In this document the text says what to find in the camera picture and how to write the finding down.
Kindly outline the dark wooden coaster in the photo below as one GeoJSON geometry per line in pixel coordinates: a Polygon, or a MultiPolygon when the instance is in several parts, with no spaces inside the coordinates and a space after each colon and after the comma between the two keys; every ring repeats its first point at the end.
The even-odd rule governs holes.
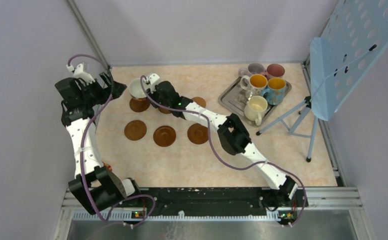
{"type": "Polygon", "coordinates": [[[159,112],[166,114],[166,115],[171,113],[170,110],[162,108],[162,107],[159,107],[158,110],[159,110],[159,112]]]}
{"type": "Polygon", "coordinates": [[[176,140],[176,131],[168,125],[160,126],[154,131],[153,140],[160,147],[169,147],[176,140]]]}
{"type": "Polygon", "coordinates": [[[130,99],[130,102],[129,102],[130,109],[136,113],[141,113],[146,111],[149,108],[149,106],[150,106],[150,102],[148,100],[138,101],[138,100],[130,99]]]}
{"type": "Polygon", "coordinates": [[[199,123],[195,123],[188,128],[187,137],[193,144],[204,144],[209,140],[208,128],[199,123]]]}
{"type": "Polygon", "coordinates": [[[133,120],[127,123],[124,128],[124,135],[131,141],[142,139],[147,132],[146,124],[141,120],[133,120]]]}

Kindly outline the white and brown cup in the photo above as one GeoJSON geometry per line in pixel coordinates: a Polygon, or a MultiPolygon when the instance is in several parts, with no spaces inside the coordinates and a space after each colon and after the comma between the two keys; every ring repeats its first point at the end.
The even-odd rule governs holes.
{"type": "Polygon", "coordinates": [[[141,82],[139,78],[133,79],[129,86],[128,86],[129,93],[131,95],[131,98],[136,101],[145,101],[147,99],[147,96],[144,92],[144,90],[148,90],[148,86],[141,82]]]}

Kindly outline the light wooden coaster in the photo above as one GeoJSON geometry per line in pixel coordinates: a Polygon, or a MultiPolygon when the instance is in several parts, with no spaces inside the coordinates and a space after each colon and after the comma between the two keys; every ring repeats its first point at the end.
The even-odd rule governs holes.
{"type": "Polygon", "coordinates": [[[202,97],[196,96],[192,100],[203,108],[206,108],[206,100],[202,97]]]}

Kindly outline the light blue music stand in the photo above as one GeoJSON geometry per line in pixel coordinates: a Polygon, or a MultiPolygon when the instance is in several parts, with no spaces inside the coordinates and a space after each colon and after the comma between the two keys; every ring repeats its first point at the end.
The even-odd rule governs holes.
{"type": "Polygon", "coordinates": [[[339,0],[309,43],[309,96],[292,109],[299,117],[291,135],[312,112],[312,149],[318,121],[340,109],[388,47],[388,0],[339,0]]]}

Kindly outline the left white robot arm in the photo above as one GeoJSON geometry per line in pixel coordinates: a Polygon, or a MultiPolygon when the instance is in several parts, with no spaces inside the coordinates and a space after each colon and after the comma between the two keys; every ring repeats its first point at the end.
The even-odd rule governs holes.
{"type": "Polygon", "coordinates": [[[96,79],[68,77],[55,84],[62,97],[61,122],[69,133],[74,149],[75,178],[68,187],[73,196],[94,215],[124,201],[131,207],[140,204],[142,193],[132,178],[119,179],[103,165],[96,141],[97,105],[105,106],[119,98],[127,88],[114,81],[109,71],[100,73],[103,88],[96,79]]]}

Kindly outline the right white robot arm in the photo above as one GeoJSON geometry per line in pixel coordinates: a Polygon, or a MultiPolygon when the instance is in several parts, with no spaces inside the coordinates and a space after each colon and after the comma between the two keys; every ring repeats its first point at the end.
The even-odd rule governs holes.
{"type": "Polygon", "coordinates": [[[288,172],[270,162],[256,147],[249,132],[238,115],[229,116],[207,110],[191,98],[179,95],[169,81],[151,85],[150,81],[141,79],[141,88],[148,100],[156,107],[169,110],[175,117],[192,121],[207,128],[207,134],[216,132],[221,147],[232,156],[243,156],[251,161],[246,167],[235,167],[218,160],[227,167],[245,171],[258,167],[264,174],[265,181],[275,191],[275,200],[281,206],[288,206],[295,200],[298,185],[288,172]]]}

